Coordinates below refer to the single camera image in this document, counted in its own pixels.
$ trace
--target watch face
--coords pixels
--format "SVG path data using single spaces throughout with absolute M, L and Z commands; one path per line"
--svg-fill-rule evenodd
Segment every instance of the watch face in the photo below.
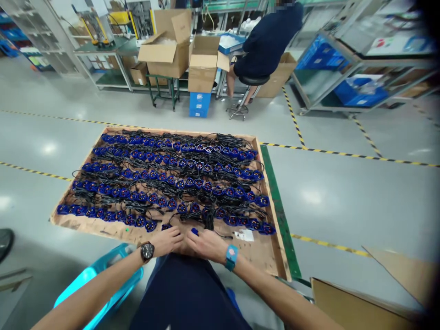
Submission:
M 154 254 L 154 245 L 147 243 L 142 247 L 142 252 L 145 260 L 150 260 Z

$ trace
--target hand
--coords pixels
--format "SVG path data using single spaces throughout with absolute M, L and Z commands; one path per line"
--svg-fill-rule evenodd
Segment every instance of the hand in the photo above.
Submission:
M 183 243 L 183 235 L 177 226 L 159 231 L 150 239 L 154 245 L 153 258 L 161 257 L 178 249 Z
M 213 231 L 205 229 L 199 231 L 197 236 L 189 230 L 185 236 L 185 242 L 199 256 L 219 264 L 226 264 L 228 244 Z

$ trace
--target wooden pallet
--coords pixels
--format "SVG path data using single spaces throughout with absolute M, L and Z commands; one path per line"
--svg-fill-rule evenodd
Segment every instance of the wooden pallet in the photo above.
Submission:
M 107 134 L 116 134 L 117 132 L 121 133 L 122 129 L 130 130 L 130 131 L 137 130 L 134 128 L 123 127 L 123 126 L 117 126 L 117 127 L 110 126 L 110 127 L 106 127 L 103 133 L 107 133 Z M 142 128 L 141 131 L 156 133 L 156 134 L 172 133 L 172 134 L 183 134 L 190 136 L 209 135 L 210 138 L 216 137 L 215 134 L 204 133 L 204 132 L 169 131 L 169 130 L 155 130 L 155 129 L 147 129 L 147 128 Z M 264 164 L 263 157 L 261 155 L 260 144 L 255 136 L 235 135 L 235 137 L 243 138 L 249 141 L 253 146 L 253 148 L 258 151 L 257 160 L 262 164 Z M 92 149 L 101 147 L 103 145 L 104 142 L 99 137 L 99 139 L 94 144 Z M 92 156 L 93 153 L 92 151 L 90 151 L 89 154 L 87 155 L 87 158 L 84 161 L 84 164 L 90 163 Z M 252 162 L 249 168 L 258 169 L 264 175 L 264 179 L 258 182 L 259 189 L 262 195 L 267 195 L 270 199 L 270 205 L 265 208 L 265 211 L 269 214 L 268 222 L 270 222 L 269 219 L 273 219 L 273 225 L 276 229 L 276 234 L 267 236 L 267 235 L 261 235 L 258 232 L 252 232 L 254 241 L 253 242 L 244 241 L 237 238 L 236 235 L 234 234 L 235 231 L 240 232 L 240 230 L 244 230 L 245 229 L 244 227 L 239 227 L 239 226 L 232 227 L 227 225 L 223 220 L 219 220 L 219 219 L 214 220 L 214 229 L 217 233 L 221 235 L 232 236 L 233 239 L 232 240 L 226 239 L 226 242 L 237 246 L 240 249 L 240 253 L 243 256 L 245 256 L 246 259 L 249 260 L 251 263 L 253 263 L 256 267 L 267 271 L 271 275 L 279 276 L 287 281 L 291 281 L 292 276 L 289 270 L 289 264 L 287 262 L 283 240 L 280 233 L 280 228 L 275 214 L 274 202 L 270 194 L 270 188 L 267 181 L 266 171 L 263 169 L 263 166 L 258 162 Z M 68 190 L 64 193 L 58 205 L 64 203 L 64 200 L 69 192 L 72 192 L 72 184 L 69 186 Z M 168 222 L 172 213 L 173 212 L 169 212 L 166 213 L 165 216 L 161 216 L 163 223 Z M 122 222 L 105 222 L 102 221 L 101 219 L 93 219 L 93 218 L 88 218 L 86 216 L 74 216 L 72 214 L 59 215 L 56 212 L 56 207 L 52 212 L 52 215 L 50 217 L 50 222 L 57 226 L 62 226 L 77 231 L 83 231 L 94 235 L 110 237 L 119 241 L 133 243 L 133 244 L 147 242 L 156 232 L 161 230 L 160 223 L 153 232 L 147 233 L 145 228 L 127 226 Z M 173 226 L 179 226 L 182 232 L 186 232 L 187 230 L 190 230 L 193 227 L 196 227 L 199 230 L 203 229 L 201 224 L 196 221 L 187 221 L 184 224 L 180 223 L 177 216 L 173 218 L 171 224 Z

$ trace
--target black watch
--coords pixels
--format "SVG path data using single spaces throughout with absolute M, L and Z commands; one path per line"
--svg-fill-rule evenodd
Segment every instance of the black watch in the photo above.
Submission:
M 142 244 L 141 246 L 141 257 L 144 263 L 149 261 L 154 254 L 154 245 L 150 242 L 146 242 L 145 244 Z

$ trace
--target teal chair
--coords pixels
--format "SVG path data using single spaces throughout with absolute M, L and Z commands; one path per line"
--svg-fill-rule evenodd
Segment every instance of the teal chair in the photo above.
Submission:
M 106 270 L 108 267 L 108 263 L 115 258 L 117 255 L 120 255 L 122 258 L 128 256 L 126 252 L 126 248 L 128 244 L 122 243 L 121 245 L 115 247 L 106 255 L 99 258 L 92 265 L 87 267 L 65 290 L 55 302 L 54 308 L 62 303 L 67 297 L 69 297 L 72 293 L 82 287 L 84 284 L 89 282 L 96 275 Z M 141 280 L 143 276 L 143 268 L 139 269 L 134 275 L 119 289 L 117 293 L 106 303 L 106 305 L 102 308 L 102 310 L 84 327 L 84 330 L 92 330 L 94 329 L 98 323 L 102 320 L 104 315 L 106 315 L 110 310 L 115 311 L 119 308 L 119 306 L 123 303 L 123 301 L 128 297 L 130 292 L 136 286 L 136 284 Z

